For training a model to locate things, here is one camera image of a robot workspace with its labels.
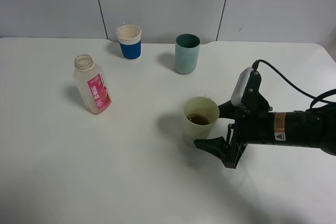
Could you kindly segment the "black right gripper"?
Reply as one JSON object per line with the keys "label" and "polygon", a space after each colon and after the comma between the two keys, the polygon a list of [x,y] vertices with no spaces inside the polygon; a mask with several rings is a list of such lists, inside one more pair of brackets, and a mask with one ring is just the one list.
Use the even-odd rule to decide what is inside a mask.
{"label": "black right gripper", "polygon": [[195,147],[217,157],[225,167],[235,169],[249,143],[262,144],[267,135],[270,105],[259,92],[260,84],[260,73],[253,70],[243,94],[243,106],[236,107],[230,101],[218,106],[219,118],[235,121],[228,127],[227,141],[222,136],[196,139]]}

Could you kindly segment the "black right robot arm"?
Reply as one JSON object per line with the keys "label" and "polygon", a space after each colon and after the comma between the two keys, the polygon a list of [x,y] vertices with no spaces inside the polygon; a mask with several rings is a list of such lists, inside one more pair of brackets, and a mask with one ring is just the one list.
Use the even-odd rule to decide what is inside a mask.
{"label": "black right robot arm", "polygon": [[261,75],[251,67],[239,76],[219,117],[233,119],[226,137],[195,140],[195,146],[235,169],[248,144],[319,148],[335,155],[335,104],[306,111],[273,112],[259,93]]}

